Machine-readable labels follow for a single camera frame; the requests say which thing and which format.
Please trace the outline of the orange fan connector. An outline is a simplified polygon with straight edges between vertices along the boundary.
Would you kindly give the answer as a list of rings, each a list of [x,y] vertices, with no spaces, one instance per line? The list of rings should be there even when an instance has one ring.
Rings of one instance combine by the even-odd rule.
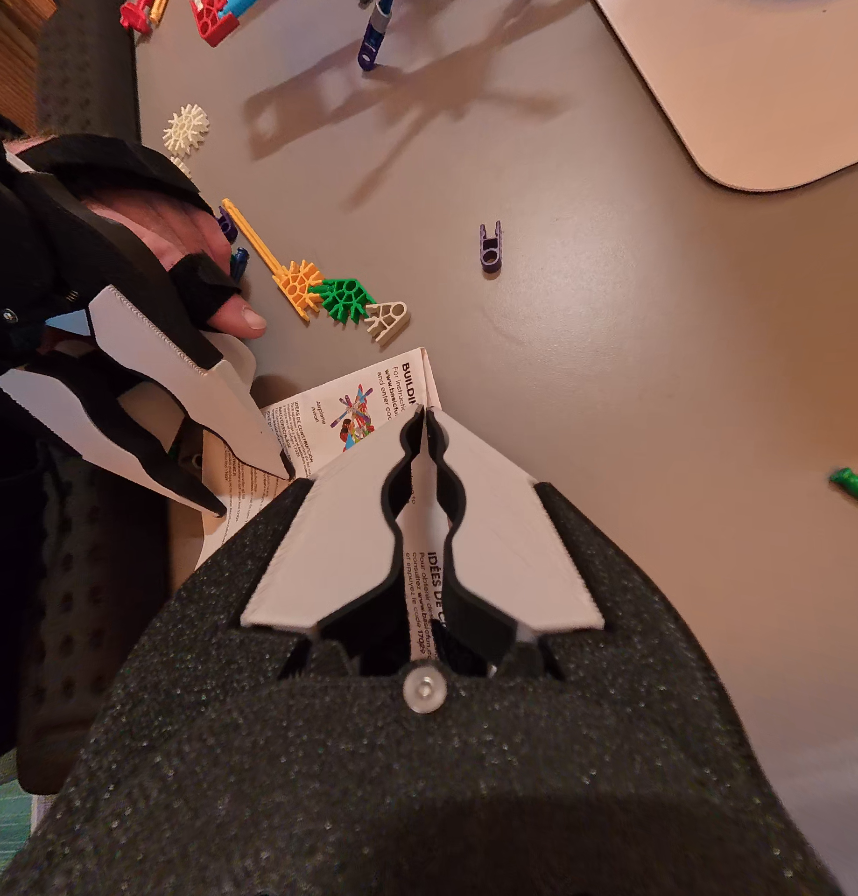
[[[278,264],[273,280],[281,293],[303,319],[311,321],[311,312],[318,315],[323,307],[323,295],[318,287],[323,285],[323,275],[314,263],[302,260],[289,265]]]

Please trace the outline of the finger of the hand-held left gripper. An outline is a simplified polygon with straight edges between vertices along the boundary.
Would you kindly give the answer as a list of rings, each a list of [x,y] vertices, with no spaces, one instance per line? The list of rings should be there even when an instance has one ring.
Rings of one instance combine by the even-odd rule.
[[[214,518],[220,499],[169,454],[184,420],[179,403],[150,382],[117,395],[91,355],[37,356],[0,375],[0,390],[85,461]]]
[[[243,463],[288,480],[280,443],[268,429],[233,365],[195,330],[206,359],[198,362],[112,286],[87,308],[99,347],[124,367],[163,386],[186,414],[218,435]]]

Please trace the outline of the white instruction booklet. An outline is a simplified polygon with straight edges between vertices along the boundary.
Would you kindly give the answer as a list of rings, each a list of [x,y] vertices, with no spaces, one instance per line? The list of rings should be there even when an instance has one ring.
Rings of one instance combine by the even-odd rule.
[[[309,476],[333,462],[412,405],[441,408],[426,349],[414,349],[263,410],[294,465]],[[201,566],[281,493],[288,482],[246,466],[210,432],[203,434],[202,482],[225,505],[225,516],[202,518]],[[427,447],[412,464],[412,498],[398,516],[403,536],[405,594],[412,659],[436,658],[432,621],[442,621],[443,544],[447,516],[436,497],[435,465]]]

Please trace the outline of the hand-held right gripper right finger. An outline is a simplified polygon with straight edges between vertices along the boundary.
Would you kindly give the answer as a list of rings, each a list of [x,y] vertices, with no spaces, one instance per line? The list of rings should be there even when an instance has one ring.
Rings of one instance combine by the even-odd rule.
[[[450,529],[443,614],[454,637],[604,628],[535,479],[441,410],[426,412],[436,494]]]

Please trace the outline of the person's left hand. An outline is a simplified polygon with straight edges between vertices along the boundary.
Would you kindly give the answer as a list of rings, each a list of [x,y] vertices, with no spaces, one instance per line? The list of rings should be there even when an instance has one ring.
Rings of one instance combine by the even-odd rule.
[[[199,329],[244,340],[263,335],[266,321],[230,278],[231,247],[210,213],[145,190],[100,189],[81,201],[145,243],[169,273]]]

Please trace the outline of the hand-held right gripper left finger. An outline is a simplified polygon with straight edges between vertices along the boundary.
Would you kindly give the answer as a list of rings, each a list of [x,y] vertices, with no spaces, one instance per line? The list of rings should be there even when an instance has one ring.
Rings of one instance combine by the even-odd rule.
[[[423,411],[411,407],[298,481],[310,488],[241,615],[243,627],[329,633],[390,587]]]

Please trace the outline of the colourful construction toy model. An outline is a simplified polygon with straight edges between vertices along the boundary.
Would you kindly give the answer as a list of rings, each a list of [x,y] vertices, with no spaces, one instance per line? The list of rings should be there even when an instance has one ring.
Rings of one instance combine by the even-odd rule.
[[[121,27],[141,36],[152,32],[149,8],[153,1],[124,2],[120,7]],[[189,1],[199,37],[212,48],[217,47],[240,24],[242,16],[255,1]],[[361,8],[371,7],[371,16],[357,54],[357,62],[365,72],[375,68],[376,58],[391,18],[392,1],[360,1]]]

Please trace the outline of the pale grey small connector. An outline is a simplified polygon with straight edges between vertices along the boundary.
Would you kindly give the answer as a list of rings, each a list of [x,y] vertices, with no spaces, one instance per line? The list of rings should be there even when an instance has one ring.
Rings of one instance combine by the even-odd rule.
[[[365,311],[367,332],[380,347],[395,339],[410,320],[408,306],[401,301],[366,304]]]

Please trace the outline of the white metal stand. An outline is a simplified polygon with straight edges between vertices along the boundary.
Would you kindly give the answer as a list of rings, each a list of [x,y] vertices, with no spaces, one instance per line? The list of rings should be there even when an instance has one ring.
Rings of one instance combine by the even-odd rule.
[[[858,163],[858,1],[600,1],[697,167],[755,193]]]

